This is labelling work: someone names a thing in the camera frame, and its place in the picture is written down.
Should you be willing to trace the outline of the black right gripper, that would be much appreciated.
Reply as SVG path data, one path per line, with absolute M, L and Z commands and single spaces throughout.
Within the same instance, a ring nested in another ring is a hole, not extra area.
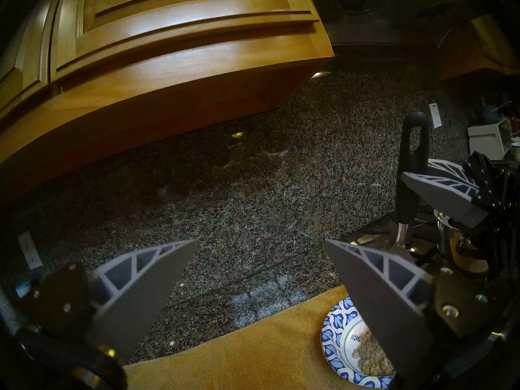
M 519 162 L 493 163 L 473 152 L 463 167 L 428 159 L 427 175 L 404 172 L 401 180 L 427 204 L 467 228 L 488 271 L 519 266 Z

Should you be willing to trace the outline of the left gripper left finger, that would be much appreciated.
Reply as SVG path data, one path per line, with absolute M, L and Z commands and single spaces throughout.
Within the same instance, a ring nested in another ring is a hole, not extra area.
M 107 346 L 128 361 L 197 248 L 197 240 L 191 239 L 135 250 L 88 272 L 90 305 L 95 310 L 88 345 Z

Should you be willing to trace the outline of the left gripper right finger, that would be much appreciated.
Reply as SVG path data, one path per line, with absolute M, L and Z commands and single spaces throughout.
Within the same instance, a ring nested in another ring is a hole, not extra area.
M 324 249 L 395 368 L 391 387 L 433 387 L 433 278 L 385 251 L 332 239 Z

